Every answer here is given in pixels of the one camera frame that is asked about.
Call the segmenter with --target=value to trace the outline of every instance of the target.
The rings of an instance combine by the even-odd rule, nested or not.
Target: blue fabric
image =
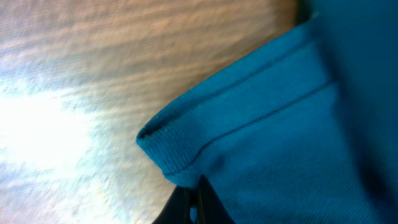
[[[316,19],[177,98],[138,145],[177,185],[207,176],[236,223],[390,222],[398,2],[375,2],[313,1]]]

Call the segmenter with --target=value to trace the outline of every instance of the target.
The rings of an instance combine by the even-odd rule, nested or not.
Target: wood grain
[[[150,223],[174,186],[135,145],[295,1],[0,2],[0,223]]]

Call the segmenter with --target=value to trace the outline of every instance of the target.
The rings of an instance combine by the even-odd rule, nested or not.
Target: wooden table
[[[150,223],[174,186],[135,145],[294,0],[0,1],[0,223]]]

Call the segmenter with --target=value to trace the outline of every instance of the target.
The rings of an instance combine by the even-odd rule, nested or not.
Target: seam
[[[247,127],[249,127],[249,126],[252,126],[252,125],[254,125],[254,124],[258,123],[258,122],[261,122],[261,121],[263,121],[263,120],[265,120],[265,119],[268,119],[268,118],[272,117],[273,115],[275,115],[275,114],[277,114],[277,113],[279,113],[279,112],[281,112],[281,111],[283,111],[283,110],[286,110],[286,109],[289,108],[290,106],[293,106],[293,105],[295,105],[295,104],[297,104],[297,103],[300,103],[301,101],[303,101],[303,100],[305,100],[305,99],[307,99],[307,98],[309,98],[309,97],[311,97],[311,96],[313,96],[313,95],[316,95],[318,92],[320,92],[320,91],[326,89],[327,87],[329,87],[330,85],[332,85],[335,81],[336,81],[336,79],[331,79],[330,81],[326,82],[325,84],[323,84],[323,85],[321,85],[321,86],[319,86],[319,87],[317,87],[317,88],[315,88],[315,89],[309,91],[308,93],[306,93],[306,94],[304,94],[304,95],[302,95],[302,96],[296,98],[295,100],[292,100],[290,103],[287,103],[286,105],[281,106],[280,108],[278,108],[278,109],[276,109],[276,110],[274,110],[274,111],[271,111],[270,113],[265,114],[264,116],[261,116],[261,117],[259,117],[259,118],[256,118],[256,119],[254,119],[254,120],[252,120],[252,121],[250,121],[250,122],[248,122],[248,123],[246,123],[246,124],[243,124],[243,125],[241,125],[241,126],[239,126],[239,127],[237,127],[237,128],[234,128],[234,129],[232,129],[232,130],[230,130],[230,131],[228,131],[228,132],[226,132],[226,133],[223,133],[223,134],[221,134],[221,135],[215,137],[214,139],[212,139],[212,140],[208,141],[206,144],[204,144],[204,145],[199,149],[199,151],[198,151],[198,153],[196,154],[196,156],[195,156],[185,167],[183,167],[182,169],[180,169],[180,170],[178,170],[178,171],[176,171],[176,172],[164,173],[164,175],[165,175],[165,176],[176,175],[176,174],[178,174],[178,173],[180,173],[180,172],[182,172],[182,171],[184,171],[184,170],[187,170],[190,166],[192,166],[192,165],[195,163],[195,161],[198,159],[199,155],[200,155],[208,146],[210,146],[211,144],[213,144],[215,141],[217,141],[217,140],[219,140],[219,139],[222,139],[222,138],[224,138],[224,137],[226,137],[226,136],[228,136],[228,135],[230,135],[230,134],[233,134],[233,133],[235,133],[235,132],[238,132],[238,131],[240,131],[240,130],[242,130],[242,129],[244,129],[244,128],[247,128]]]
[[[248,80],[250,80],[252,77],[255,77],[256,75],[259,75],[262,71],[264,70],[268,70],[270,68],[272,68],[273,66],[277,65],[279,62],[282,62],[283,60],[289,58],[290,56],[292,56],[293,54],[296,54],[297,52],[301,51],[302,49],[304,49],[307,45],[313,43],[314,40],[310,39],[310,40],[305,40],[303,41],[301,44],[298,44],[296,47],[294,47],[292,50],[282,54],[279,58],[276,58],[274,60],[270,60],[268,63],[266,63],[263,66],[260,66],[259,68],[255,69],[255,71],[249,73],[247,76],[240,78],[239,80],[236,80],[234,83],[232,83],[231,85],[225,86],[224,88],[215,91],[214,93],[205,96],[204,99],[202,99],[200,102],[198,102],[197,104],[191,106],[190,108],[187,108],[185,110],[183,110],[181,113],[176,114],[175,116],[172,116],[166,123],[170,124],[173,123],[175,120],[177,120],[179,117],[189,113],[190,111],[193,111],[195,108],[201,106],[202,104],[210,101],[213,98],[216,98],[226,92],[228,92],[228,90],[230,89],[234,89],[239,85],[242,85],[243,83],[246,83]],[[161,124],[155,125],[155,127],[151,128],[150,130],[147,130],[145,133],[143,133],[142,135],[138,135],[139,138],[144,139],[144,138],[148,138],[151,136],[151,134],[153,134],[154,132],[160,131],[160,130],[165,130],[167,129],[167,127],[164,126],[165,121],[159,121]]]

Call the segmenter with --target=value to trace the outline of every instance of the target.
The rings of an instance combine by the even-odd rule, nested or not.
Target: black object
[[[192,208],[197,209],[197,220],[190,218]],[[205,176],[197,189],[176,187],[153,224],[214,224],[234,223]]]
[[[311,19],[312,13],[306,0],[298,0],[296,12],[296,25],[307,22]]]

